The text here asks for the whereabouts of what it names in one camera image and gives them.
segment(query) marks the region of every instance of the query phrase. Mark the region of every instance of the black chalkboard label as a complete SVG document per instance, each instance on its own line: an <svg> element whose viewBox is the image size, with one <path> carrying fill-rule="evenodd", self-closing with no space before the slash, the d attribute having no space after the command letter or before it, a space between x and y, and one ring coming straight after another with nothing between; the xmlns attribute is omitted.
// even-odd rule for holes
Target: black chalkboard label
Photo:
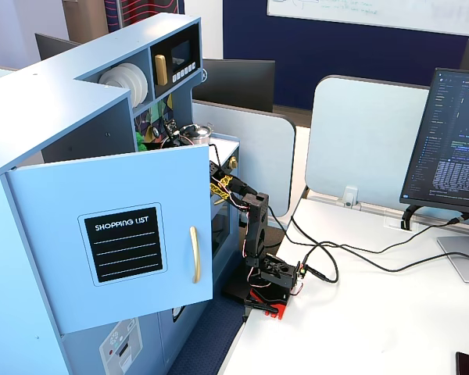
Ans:
<svg viewBox="0 0 469 375"><path fill-rule="evenodd" d="M84 219L98 282L163 269L156 207Z"/></svg>

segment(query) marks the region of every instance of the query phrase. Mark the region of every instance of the stack of plates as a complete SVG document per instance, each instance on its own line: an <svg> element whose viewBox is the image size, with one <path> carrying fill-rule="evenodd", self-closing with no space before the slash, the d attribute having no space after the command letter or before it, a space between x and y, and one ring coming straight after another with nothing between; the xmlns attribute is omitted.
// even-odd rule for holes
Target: stack of plates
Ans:
<svg viewBox="0 0 469 375"><path fill-rule="evenodd" d="M128 88L131 91L132 108L141 104L148 94L148 80L138 66L128 62L108 70L99 79L100 84Z"/></svg>

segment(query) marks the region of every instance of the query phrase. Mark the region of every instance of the black phone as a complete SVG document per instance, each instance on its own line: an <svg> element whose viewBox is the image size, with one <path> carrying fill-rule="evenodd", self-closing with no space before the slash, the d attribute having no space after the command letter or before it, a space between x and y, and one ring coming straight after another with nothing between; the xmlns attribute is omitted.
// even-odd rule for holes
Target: black phone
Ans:
<svg viewBox="0 0 469 375"><path fill-rule="evenodd" d="M469 375L469 355L456 353L456 375Z"/></svg>

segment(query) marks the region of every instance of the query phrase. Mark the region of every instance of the shopping list sign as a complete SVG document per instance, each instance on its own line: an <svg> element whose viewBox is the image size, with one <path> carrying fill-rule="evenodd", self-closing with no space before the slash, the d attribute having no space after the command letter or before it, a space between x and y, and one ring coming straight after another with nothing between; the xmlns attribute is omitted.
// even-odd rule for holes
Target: shopping list sign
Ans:
<svg viewBox="0 0 469 375"><path fill-rule="evenodd" d="M159 205L79 218L96 285L165 270Z"/></svg>

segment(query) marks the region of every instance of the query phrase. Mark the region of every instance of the white desk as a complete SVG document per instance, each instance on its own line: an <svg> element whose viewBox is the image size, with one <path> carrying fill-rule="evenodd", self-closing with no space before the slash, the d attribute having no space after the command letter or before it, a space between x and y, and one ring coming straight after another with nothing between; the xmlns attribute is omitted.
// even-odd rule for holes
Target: white desk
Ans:
<svg viewBox="0 0 469 375"><path fill-rule="evenodd" d="M410 234L384 227L384 218L301 200L295 219L318 241L381 249ZM295 228L294 241L305 241ZM431 229L384 255L367 255L395 268L441 254L435 238L455 235ZM284 240L278 256L291 264L308 249ZM385 273L340 249L338 285L311 274L276 320L253 310L224 375L240 373L455 374L455 352L469 354L469 284L448 259L402 273ZM308 263L333 277L328 257L316 250Z"/></svg>

